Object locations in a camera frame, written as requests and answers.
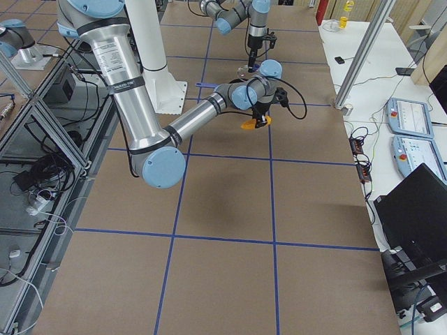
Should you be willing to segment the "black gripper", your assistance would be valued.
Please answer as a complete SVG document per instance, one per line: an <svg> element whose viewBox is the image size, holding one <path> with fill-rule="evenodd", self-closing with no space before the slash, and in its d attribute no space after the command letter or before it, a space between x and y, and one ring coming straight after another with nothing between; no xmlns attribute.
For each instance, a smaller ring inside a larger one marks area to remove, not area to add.
<svg viewBox="0 0 447 335"><path fill-rule="evenodd" d="M256 65L257 51L263 46L263 37L248 35L247 46L250 49L247 68L249 73L253 73L254 66Z"/></svg>
<svg viewBox="0 0 447 335"><path fill-rule="evenodd" d="M267 125L266 113L270 109L270 103L257 102L252 108L252 116L255 121L254 128L262 128Z"/></svg>

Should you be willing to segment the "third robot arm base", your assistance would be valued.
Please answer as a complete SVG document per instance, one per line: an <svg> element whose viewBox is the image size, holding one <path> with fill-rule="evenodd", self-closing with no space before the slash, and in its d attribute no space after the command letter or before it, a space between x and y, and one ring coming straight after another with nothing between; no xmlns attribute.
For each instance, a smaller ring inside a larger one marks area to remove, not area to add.
<svg viewBox="0 0 447 335"><path fill-rule="evenodd" d="M18 70L44 70L56 49L39 45L22 20L9 19L1 22L1 51Z"/></svg>

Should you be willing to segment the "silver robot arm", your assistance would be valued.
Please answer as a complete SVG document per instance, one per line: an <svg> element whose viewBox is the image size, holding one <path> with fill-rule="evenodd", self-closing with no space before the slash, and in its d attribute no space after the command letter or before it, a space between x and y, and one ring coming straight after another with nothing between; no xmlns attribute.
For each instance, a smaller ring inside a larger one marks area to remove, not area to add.
<svg viewBox="0 0 447 335"><path fill-rule="evenodd" d="M277 37L268 29L268 14L271 1L253 0L238 1L231 9L225 9L221 4L224 1L199 1L200 11L214 20L215 27L222 35L229 34L235 27L249 20L247 28L248 64L247 72L257 70L256 59L258 51L268 42L269 48L274 48Z"/></svg>
<svg viewBox="0 0 447 335"><path fill-rule="evenodd" d="M255 126L269 122L281 64L265 60L246 82L220 84L188 111L186 82L168 70L153 1L59 1L61 35L88 43L130 138L133 171L155 188L184 175L180 145L226 108L252 110Z"/></svg>

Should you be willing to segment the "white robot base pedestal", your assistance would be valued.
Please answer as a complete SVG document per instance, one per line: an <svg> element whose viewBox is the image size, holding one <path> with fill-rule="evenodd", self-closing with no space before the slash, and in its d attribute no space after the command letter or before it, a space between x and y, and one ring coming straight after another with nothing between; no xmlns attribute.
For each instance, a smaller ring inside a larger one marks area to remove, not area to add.
<svg viewBox="0 0 447 335"><path fill-rule="evenodd" d="M143 67L145 86L155 112L181 114L187 83L177 81L168 69L155 2L128 0L125 6Z"/></svg>

